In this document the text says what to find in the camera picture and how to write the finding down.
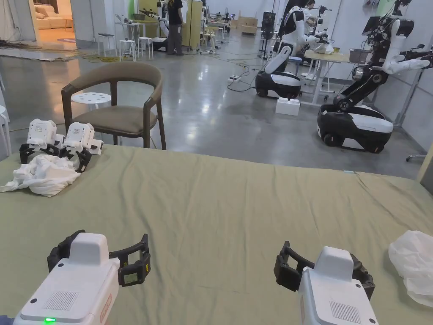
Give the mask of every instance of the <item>crumpled white towel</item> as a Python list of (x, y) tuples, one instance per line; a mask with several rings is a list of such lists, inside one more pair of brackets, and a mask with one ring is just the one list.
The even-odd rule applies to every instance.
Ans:
[(38, 155), (28, 164), (22, 164), (13, 171), (13, 181), (0, 186), (0, 192), (29, 188), (33, 193), (48, 196), (56, 195), (80, 176), (75, 171), (74, 162), (67, 158)]

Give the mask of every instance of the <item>white cloth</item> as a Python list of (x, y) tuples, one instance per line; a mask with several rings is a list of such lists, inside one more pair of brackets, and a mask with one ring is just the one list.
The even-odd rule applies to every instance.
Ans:
[(433, 307), (433, 237), (421, 231), (406, 231), (389, 245), (389, 259), (404, 278), (407, 294), (416, 302)]
[(0, 192), (30, 188), (33, 193), (52, 197), (69, 184), (80, 173), (75, 171), (74, 162), (67, 158), (38, 155), (28, 164), (13, 171), (13, 181), (0, 186)]

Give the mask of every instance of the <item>concrete floor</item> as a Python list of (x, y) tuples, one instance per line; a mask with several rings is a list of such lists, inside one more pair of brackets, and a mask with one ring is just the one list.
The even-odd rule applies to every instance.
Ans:
[[(403, 132), (395, 131), (385, 150), (378, 155), (329, 148), (316, 132), (317, 108), (302, 106), (297, 117), (279, 115), (275, 114), (276, 101), (258, 97), (254, 89), (245, 92), (228, 90), (228, 77), (245, 71), (235, 63), (251, 65), (250, 75), (243, 80), (253, 81), (257, 71), (252, 69), (260, 69), (264, 63), (257, 58), (258, 47), (258, 36), (242, 36), (234, 30), (218, 58), (207, 55), (176, 57), (155, 52), (155, 59), (149, 63), (160, 68), (165, 78), (162, 105), (168, 150), (257, 163), (416, 177), (421, 161), (407, 163), (405, 159), (419, 153), (420, 148)], [(141, 60), (148, 61), (146, 56)], [(57, 124), (64, 123), (61, 89), (101, 64), (83, 58), (69, 62), (41, 62), (0, 57), (10, 127), (17, 130), (11, 133), (13, 151), (25, 142), (31, 120), (52, 119)], [(247, 87), (243, 83), (233, 85), (239, 90)], [(99, 85), (92, 90), (109, 93), (108, 85)], [(141, 106), (151, 91), (150, 86), (120, 83), (119, 104)], [(311, 98), (304, 95), (302, 100)], [(75, 103), (72, 107), (74, 115), (88, 109)], [(65, 134), (63, 125), (58, 130)], [(157, 126), (151, 134), (160, 148)], [(104, 135), (103, 140), (113, 143), (109, 135)], [(123, 145), (141, 147), (142, 140), (123, 139)], [(0, 143), (0, 159), (4, 157)]]

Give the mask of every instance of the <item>dark pants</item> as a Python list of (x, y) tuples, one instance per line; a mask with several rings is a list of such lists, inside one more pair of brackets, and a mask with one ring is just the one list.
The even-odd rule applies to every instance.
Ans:
[(168, 29), (168, 49), (173, 53), (174, 49), (178, 54), (182, 53), (182, 25), (170, 25)]

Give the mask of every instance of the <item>speaker grille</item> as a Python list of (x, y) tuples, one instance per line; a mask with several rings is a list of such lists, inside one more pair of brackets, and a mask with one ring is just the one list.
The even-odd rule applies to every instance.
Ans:
[(343, 319), (348, 322), (361, 324), (359, 312), (356, 307), (345, 305), (339, 302), (331, 301), (332, 316), (338, 319)]
[(57, 291), (53, 293), (44, 305), (44, 309), (50, 310), (71, 310), (79, 292)]

